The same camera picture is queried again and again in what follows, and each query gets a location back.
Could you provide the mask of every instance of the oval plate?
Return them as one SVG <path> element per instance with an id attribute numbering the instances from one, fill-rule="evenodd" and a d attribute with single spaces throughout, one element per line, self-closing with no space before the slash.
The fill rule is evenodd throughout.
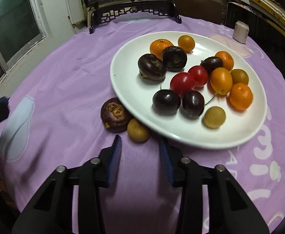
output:
<path id="1" fill-rule="evenodd" d="M 199 65 L 201 60 L 214 56 L 218 51 L 229 52 L 234 59 L 234 68 L 243 69 L 249 75 L 249 87 L 253 92 L 253 103 L 244 112 L 237 112 L 227 104 L 225 97 L 215 97 L 196 120 L 187 119 L 178 110 L 173 116 L 161 116 L 152 108 L 152 97 L 162 89 L 170 88 L 170 81 L 176 74 L 167 72 L 161 83 L 145 80 L 139 74 L 138 59 L 149 53 L 150 44 L 157 39 L 168 39 L 174 45 L 182 35 L 190 35 L 195 40 L 195 49 L 187 54 L 184 71 Z M 267 99 L 260 79 L 251 66 L 227 46 L 196 34 L 186 32 L 155 32 L 137 37 L 122 46 L 112 59 L 110 78 L 114 91 L 123 105 L 133 116 L 152 130 L 179 142 L 207 149 L 225 149 L 241 145 L 250 140 L 260 130 L 267 111 Z M 212 97 L 207 84 L 199 92 L 207 103 Z M 220 106 L 226 112 L 226 121 L 219 129 L 209 129 L 202 123 L 207 109 Z"/>

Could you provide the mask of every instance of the purple tablecloth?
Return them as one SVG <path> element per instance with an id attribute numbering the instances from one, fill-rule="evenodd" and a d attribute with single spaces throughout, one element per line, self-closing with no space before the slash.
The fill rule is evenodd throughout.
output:
<path id="1" fill-rule="evenodd" d="M 52 52 L 23 81 L 10 98 L 9 121 L 0 124 L 1 135 L 10 120 L 18 123 L 19 116 L 23 120 L 16 133 L 8 128 L 0 140 L 0 173 L 20 210 L 57 166 L 82 165 L 112 144 L 114 134 L 104 129 L 99 113 L 101 105 L 115 96 L 109 67 L 116 51 L 146 33 L 185 31 L 222 42 L 244 57 L 264 85 L 269 107 L 258 134 L 237 148 L 208 151 L 173 144 L 200 165 L 225 165 L 270 230 L 281 222 L 285 216 L 285 81 L 252 39 L 242 45 L 232 39 L 233 30 L 224 26 L 182 20 L 182 24 L 168 18 L 110 22 L 92 35 L 85 30 Z M 170 188 L 165 179 L 156 137 L 137 145 L 126 132 L 120 135 L 123 147 L 116 185 L 100 190 L 107 233 L 174 233 L 181 190 Z M 208 230 L 205 189 L 204 203 L 203 233 Z"/>

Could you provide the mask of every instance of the window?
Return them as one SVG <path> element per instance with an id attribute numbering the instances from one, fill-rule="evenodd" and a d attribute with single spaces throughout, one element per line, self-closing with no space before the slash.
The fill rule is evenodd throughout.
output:
<path id="1" fill-rule="evenodd" d="M 0 0 L 0 65 L 7 71 L 42 39 L 29 0 Z"/>

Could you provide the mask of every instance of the cherry tomato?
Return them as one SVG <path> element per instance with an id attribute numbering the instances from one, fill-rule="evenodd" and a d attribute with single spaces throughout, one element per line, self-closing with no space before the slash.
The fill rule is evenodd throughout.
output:
<path id="1" fill-rule="evenodd" d="M 193 66 L 188 73 L 194 78 L 194 87 L 203 87 L 207 83 L 208 73 L 204 67 L 200 65 Z"/>
<path id="2" fill-rule="evenodd" d="M 193 89 L 194 84 L 195 81 L 191 74 L 187 72 L 180 72 L 172 78 L 170 88 L 178 93 L 179 96 L 183 97 L 187 91 Z"/>

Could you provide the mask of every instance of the window frame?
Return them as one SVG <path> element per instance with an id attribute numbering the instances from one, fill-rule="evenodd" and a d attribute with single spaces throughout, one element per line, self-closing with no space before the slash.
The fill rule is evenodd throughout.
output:
<path id="1" fill-rule="evenodd" d="M 32 14 L 34 16 L 36 25 L 39 29 L 39 34 L 36 35 L 33 39 L 31 39 L 28 43 L 26 43 L 13 57 L 5 62 L 3 55 L 0 51 L 0 67 L 6 73 L 23 55 L 25 55 L 28 51 L 30 51 L 38 42 L 43 40 L 46 36 L 48 36 L 48 29 L 46 24 L 41 21 L 43 10 L 40 10 L 40 0 L 29 0 L 30 8 L 32 10 Z"/>

